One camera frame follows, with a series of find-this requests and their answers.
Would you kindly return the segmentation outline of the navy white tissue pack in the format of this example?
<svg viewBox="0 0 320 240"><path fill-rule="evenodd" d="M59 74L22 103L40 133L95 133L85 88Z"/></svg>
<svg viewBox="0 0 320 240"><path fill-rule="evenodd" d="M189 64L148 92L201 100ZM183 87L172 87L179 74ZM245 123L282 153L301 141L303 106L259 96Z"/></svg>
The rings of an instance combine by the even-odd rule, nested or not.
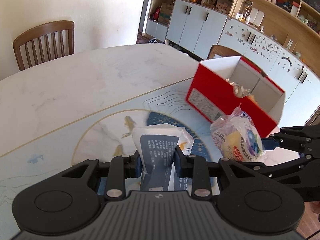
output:
<svg viewBox="0 0 320 240"><path fill-rule="evenodd" d="M191 154L194 139L184 127L170 124L137 127L132 139L142 160L142 191L185 191L188 179L179 178L174 165L178 145L184 155Z"/></svg>

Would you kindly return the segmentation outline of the blue fish pattern placemat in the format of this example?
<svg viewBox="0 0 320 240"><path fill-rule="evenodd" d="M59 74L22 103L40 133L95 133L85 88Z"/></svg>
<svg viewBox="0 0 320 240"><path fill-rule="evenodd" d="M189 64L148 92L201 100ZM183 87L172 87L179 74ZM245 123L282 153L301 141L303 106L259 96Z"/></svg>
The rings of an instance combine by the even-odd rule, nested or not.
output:
<svg viewBox="0 0 320 240"><path fill-rule="evenodd" d="M16 239L300 239L295 191L249 169L263 140L240 107L211 126L217 163L170 124L122 135L133 155L84 160L21 191Z"/></svg>

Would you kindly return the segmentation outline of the red cardboard box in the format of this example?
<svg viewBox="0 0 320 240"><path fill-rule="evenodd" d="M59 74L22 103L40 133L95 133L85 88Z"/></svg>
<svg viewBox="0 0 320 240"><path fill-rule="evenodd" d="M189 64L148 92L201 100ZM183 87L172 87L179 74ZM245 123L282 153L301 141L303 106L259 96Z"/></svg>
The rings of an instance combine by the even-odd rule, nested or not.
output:
<svg viewBox="0 0 320 240"><path fill-rule="evenodd" d="M240 107L263 138L281 118L285 91L244 56L229 56L199 63L186 101L210 122Z"/></svg>

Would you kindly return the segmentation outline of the clear bag yellow snack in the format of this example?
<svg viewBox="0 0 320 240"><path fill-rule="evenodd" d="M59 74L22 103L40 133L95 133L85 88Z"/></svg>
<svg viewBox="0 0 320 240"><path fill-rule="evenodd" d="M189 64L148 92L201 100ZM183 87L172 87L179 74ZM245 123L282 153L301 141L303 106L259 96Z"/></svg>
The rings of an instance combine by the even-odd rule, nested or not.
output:
<svg viewBox="0 0 320 240"><path fill-rule="evenodd" d="M265 148L251 117L240 107L216 119L210 132L223 157L241 162L259 162Z"/></svg>

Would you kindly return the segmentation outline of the cardboard box on shelf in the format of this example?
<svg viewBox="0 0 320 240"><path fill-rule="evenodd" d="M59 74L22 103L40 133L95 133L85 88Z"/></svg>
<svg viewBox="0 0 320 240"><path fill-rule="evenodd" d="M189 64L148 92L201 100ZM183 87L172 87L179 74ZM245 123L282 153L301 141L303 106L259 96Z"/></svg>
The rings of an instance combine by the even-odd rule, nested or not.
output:
<svg viewBox="0 0 320 240"><path fill-rule="evenodd" d="M172 4L162 3L160 12L159 12L158 22L168 25L172 10L173 10Z"/></svg>

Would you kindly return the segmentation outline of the white cabinet unit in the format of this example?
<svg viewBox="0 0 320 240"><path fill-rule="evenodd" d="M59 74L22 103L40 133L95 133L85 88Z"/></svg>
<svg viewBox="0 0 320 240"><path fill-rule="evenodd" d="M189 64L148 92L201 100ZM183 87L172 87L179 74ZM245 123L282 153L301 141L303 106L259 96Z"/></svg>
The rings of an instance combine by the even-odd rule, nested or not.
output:
<svg viewBox="0 0 320 240"><path fill-rule="evenodd" d="M285 91L279 126L319 122L319 0L150 0L144 21L144 35L200 59L217 44L255 63Z"/></svg>

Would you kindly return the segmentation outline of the wooden chair right side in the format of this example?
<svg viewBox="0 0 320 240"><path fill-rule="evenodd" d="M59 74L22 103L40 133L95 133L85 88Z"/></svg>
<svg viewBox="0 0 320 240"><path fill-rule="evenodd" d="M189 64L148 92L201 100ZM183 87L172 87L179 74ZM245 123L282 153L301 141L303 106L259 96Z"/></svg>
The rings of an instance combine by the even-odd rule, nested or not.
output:
<svg viewBox="0 0 320 240"><path fill-rule="evenodd" d="M237 51L217 44L211 46L207 59L213 59L216 55L220 57L241 56Z"/></svg>

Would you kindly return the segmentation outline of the silver foil snack bag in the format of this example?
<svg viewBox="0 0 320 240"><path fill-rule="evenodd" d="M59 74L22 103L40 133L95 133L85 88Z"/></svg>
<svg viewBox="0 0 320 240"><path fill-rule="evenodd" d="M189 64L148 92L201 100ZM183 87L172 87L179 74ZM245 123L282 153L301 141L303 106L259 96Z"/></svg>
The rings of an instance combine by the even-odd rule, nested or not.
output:
<svg viewBox="0 0 320 240"><path fill-rule="evenodd" d="M233 93L238 98L244 98L251 94L251 90L248 88L244 88L242 85L231 81L230 79L226 79L226 82L229 83L233 87Z"/></svg>

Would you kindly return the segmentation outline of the wooden chair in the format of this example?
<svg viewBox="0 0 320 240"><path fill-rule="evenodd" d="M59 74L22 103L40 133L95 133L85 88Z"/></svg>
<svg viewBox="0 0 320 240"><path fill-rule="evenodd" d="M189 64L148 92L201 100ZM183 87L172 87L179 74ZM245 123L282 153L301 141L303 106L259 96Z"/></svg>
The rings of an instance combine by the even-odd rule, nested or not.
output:
<svg viewBox="0 0 320 240"><path fill-rule="evenodd" d="M74 54L75 23L59 20L33 27L12 43L20 71Z"/></svg>
<svg viewBox="0 0 320 240"><path fill-rule="evenodd" d="M237 51L217 44L211 46L207 59L213 59L216 55L220 57L241 56Z"/></svg>

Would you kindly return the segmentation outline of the wooden chair far side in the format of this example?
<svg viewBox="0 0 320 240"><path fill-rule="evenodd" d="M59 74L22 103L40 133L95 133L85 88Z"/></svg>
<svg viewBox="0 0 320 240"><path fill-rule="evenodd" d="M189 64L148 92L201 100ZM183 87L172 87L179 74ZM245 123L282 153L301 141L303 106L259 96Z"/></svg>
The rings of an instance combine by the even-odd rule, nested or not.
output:
<svg viewBox="0 0 320 240"><path fill-rule="evenodd" d="M59 20L33 27L12 43L20 71L74 54L75 23Z"/></svg>

